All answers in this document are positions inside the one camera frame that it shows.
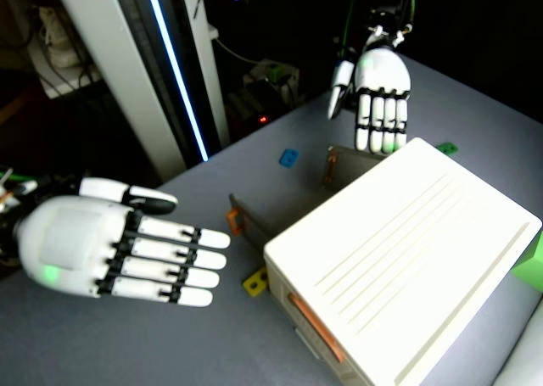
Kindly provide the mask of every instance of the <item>white box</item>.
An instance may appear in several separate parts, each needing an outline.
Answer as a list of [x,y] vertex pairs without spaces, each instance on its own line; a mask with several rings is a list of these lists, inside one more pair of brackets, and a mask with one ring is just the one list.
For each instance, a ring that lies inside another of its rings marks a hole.
[[343,384],[418,385],[540,227],[414,139],[266,245],[271,293]]

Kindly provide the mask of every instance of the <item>table surface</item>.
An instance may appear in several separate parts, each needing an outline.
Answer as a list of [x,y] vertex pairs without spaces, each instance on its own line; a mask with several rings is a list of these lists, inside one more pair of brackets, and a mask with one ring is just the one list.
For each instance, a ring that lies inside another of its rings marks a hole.
[[[542,217],[543,125],[417,62],[406,64],[409,136],[453,142],[456,161]],[[330,196],[320,185],[327,145],[354,142],[354,115],[328,122],[326,107],[327,95],[165,184],[180,199],[167,219],[227,231],[227,196],[235,193],[277,230],[297,221]],[[299,151],[292,169],[278,164],[286,148]],[[0,282],[0,383],[339,384],[268,293],[251,299],[242,289],[262,265],[254,250],[234,238],[225,253],[228,265],[205,309],[64,295],[22,272]],[[491,384],[539,299],[507,276],[423,384]]]

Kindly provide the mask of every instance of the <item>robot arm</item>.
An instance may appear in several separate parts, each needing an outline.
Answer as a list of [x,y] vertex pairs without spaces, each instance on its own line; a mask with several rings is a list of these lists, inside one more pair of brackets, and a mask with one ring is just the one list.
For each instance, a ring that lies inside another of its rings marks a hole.
[[166,193],[102,178],[84,178],[74,189],[81,196],[47,199],[15,224],[29,277],[87,297],[211,303],[227,260],[209,249],[228,247],[228,235],[145,215],[175,208]]
[[[390,154],[406,144],[411,78],[395,49],[411,32],[414,0],[371,0],[371,5],[370,36],[356,62],[344,60],[334,72],[327,115],[338,115],[354,96],[356,149],[369,146],[372,153]],[[411,17],[406,21],[408,6]]]

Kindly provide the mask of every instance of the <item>led light strip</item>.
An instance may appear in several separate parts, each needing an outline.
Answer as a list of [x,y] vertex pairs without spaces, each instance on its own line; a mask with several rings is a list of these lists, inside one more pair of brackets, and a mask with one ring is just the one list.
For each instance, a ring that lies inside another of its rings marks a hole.
[[185,103],[185,108],[187,109],[188,119],[190,120],[190,124],[193,128],[194,136],[196,137],[196,142],[198,143],[200,154],[202,155],[202,159],[204,161],[207,161],[208,156],[207,152],[205,151],[204,141],[202,140],[202,136],[200,135],[198,123],[196,121],[196,118],[194,117],[193,106],[190,104],[187,88],[185,87],[185,82],[183,81],[181,70],[179,69],[179,64],[177,63],[176,54],[174,53],[173,46],[171,45],[170,33],[166,28],[166,23],[164,21],[164,15],[162,15],[162,8],[160,7],[160,2],[159,0],[151,0],[151,5],[153,6],[154,17],[156,18],[156,21],[159,25],[162,41],[164,41],[166,52],[168,53],[168,59],[170,60],[171,68],[173,69],[173,73],[176,77],[177,87],[179,88],[179,92],[181,92],[183,102]]

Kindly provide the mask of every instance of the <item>blue plastic piece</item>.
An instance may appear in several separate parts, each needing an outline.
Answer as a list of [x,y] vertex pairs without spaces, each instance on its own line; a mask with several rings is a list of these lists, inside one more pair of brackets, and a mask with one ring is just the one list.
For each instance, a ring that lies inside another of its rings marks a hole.
[[298,159],[298,152],[296,150],[291,150],[290,148],[287,148],[279,159],[279,164],[283,167],[292,168],[294,167],[296,159]]

